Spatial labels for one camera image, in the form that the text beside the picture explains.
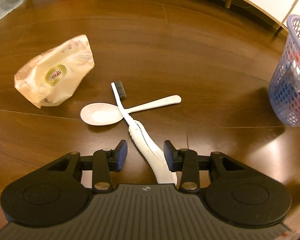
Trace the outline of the beige snack bag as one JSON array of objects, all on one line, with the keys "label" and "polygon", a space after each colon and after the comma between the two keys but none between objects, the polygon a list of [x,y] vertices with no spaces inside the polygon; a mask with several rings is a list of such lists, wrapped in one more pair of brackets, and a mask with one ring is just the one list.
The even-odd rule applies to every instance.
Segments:
[{"label": "beige snack bag", "polygon": [[14,87],[37,108],[59,106],[94,66],[87,36],[78,35],[23,65],[14,75]]}]

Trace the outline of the white toothbrush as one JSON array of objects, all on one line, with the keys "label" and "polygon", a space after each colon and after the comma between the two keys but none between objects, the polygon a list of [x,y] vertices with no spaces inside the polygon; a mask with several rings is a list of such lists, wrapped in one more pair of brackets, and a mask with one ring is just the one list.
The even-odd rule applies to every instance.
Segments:
[{"label": "white toothbrush", "polygon": [[113,90],[117,106],[120,113],[128,124],[130,136],[138,148],[139,152],[150,165],[158,184],[177,184],[177,175],[169,170],[164,153],[151,139],[145,130],[143,124],[138,120],[134,120],[121,103],[121,97],[125,95],[123,85],[120,81],[112,82]]}]

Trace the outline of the white plastic spoon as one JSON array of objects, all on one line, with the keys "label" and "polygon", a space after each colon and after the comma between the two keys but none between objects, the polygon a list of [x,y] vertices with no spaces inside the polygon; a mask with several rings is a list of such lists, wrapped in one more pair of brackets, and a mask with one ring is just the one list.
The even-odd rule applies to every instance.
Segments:
[{"label": "white plastic spoon", "polygon": [[[128,113],[145,111],[181,103],[179,95],[172,95],[132,108],[127,108]],[[91,103],[81,109],[80,117],[86,124],[92,126],[106,126],[115,124],[123,119],[119,108],[109,103]]]}]

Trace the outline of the lavender plastic waste basket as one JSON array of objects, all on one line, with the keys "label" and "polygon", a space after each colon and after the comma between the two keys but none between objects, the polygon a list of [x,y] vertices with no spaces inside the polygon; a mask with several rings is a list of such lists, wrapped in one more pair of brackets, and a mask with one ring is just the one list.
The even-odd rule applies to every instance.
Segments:
[{"label": "lavender plastic waste basket", "polygon": [[288,37],[268,87],[274,113],[285,125],[300,126],[300,16],[287,18]]}]

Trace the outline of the blue white milk carton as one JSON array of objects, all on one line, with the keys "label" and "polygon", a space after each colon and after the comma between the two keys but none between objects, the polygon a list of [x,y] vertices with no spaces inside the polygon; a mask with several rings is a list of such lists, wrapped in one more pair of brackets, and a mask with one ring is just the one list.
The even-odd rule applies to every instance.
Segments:
[{"label": "blue white milk carton", "polygon": [[271,99],[277,115],[286,111],[286,104],[289,103],[291,89],[293,89],[291,65],[292,63],[288,61],[285,65],[279,66],[271,82],[269,91],[271,91]]}]

